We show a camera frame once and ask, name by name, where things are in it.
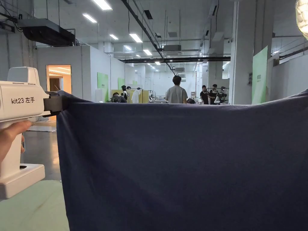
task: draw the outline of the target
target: yellow partition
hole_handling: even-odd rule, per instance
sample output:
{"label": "yellow partition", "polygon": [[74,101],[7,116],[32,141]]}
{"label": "yellow partition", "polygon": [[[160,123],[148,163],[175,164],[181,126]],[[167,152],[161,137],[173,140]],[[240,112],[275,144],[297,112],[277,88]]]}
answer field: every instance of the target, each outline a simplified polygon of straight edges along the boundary
{"label": "yellow partition", "polygon": [[[135,91],[136,90],[127,91],[127,93],[129,94],[129,98],[127,99],[128,103],[132,103],[132,96]],[[113,95],[116,92],[119,93],[119,95],[121,95],[122,93],[122,91],[119,91],[119,90],[111,90],[111,95]],[[149,91],[143,90],[141,94],[139,95],[139,103],[148,103],[148,102],[149,102]]]}

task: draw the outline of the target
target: black hair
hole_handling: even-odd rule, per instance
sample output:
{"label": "black hair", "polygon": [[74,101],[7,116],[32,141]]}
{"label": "black hair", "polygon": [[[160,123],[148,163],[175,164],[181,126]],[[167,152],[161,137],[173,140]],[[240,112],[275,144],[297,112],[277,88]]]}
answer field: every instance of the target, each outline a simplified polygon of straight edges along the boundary
{"label": "black hair", "polygon": [[182,78],[178,75],[175,75],[172,79],[172,82],[174,83],[174,85],[180,85]]}

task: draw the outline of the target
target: dark blue fabric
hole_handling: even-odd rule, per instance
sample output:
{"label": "dark blue fabric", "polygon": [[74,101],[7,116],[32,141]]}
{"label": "dark blue fabric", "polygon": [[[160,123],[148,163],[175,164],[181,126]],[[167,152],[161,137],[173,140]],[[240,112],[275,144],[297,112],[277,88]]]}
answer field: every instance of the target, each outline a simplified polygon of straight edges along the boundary
{"label": "dark blue fabric", "polygon": [[255,106],[69,97],[57,135],[71,231],[308,230],[307,91]]}

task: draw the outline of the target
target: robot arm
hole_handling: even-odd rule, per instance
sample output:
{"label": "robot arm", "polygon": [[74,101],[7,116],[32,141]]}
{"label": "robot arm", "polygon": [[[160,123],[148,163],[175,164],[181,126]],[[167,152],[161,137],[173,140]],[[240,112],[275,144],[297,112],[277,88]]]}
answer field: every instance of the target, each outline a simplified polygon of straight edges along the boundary
{"label": "robot arm", "polygon": [[[57,115],[62,110],[62,97],[42,89],[35,68],[11,68],[8,81],[0,81],[0,129],[30,117]],[[45,178],[43,165],[20,163],[20,144],[21,134],[0,164],[0,199],[8,199]]]}

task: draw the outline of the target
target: green sign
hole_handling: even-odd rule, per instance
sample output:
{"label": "green sign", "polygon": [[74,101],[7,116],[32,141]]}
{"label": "green sign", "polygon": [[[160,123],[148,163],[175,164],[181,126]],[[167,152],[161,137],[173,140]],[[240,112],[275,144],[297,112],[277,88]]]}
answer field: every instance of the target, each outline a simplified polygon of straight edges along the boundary
{"label": "green sign", "polygon": [[125,85],[125,79],[118,78],[118,90],[122,90],[123,85]]}
{"label": "green sign", "polygon": [[267,49],[265,47],[253,57],[252,104],[266,102]]}
{"label": "green sign", "polygon": [[97,88],[103,89],[103,101],[107,102],[108,97],[108,75],[97,72]]}

